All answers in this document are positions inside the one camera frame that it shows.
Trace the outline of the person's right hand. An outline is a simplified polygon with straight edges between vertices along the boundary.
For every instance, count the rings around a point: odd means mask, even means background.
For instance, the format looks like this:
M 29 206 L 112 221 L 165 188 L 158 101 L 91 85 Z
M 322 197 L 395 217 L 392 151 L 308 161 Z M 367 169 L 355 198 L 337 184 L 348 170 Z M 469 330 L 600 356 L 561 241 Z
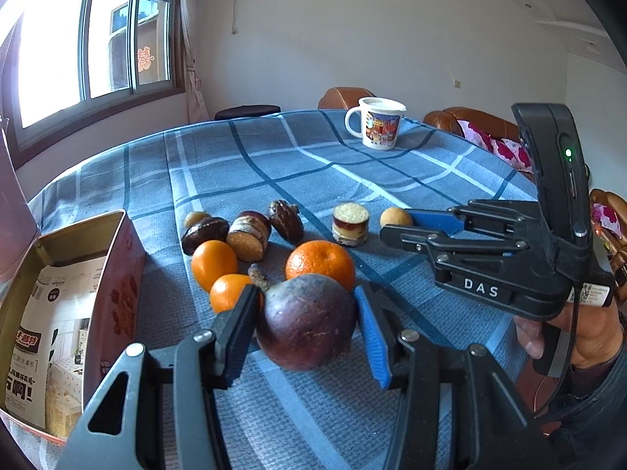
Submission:
M 518 343 L 534 360 L 541 359 L 545 349 L 542 323 L 515 316 Z M 587 369 L 611 361 L 621 351 L 624 329 L 615 301 L 607 308 L 582 305 L 578 310 L 578 321 L 571 364 Z

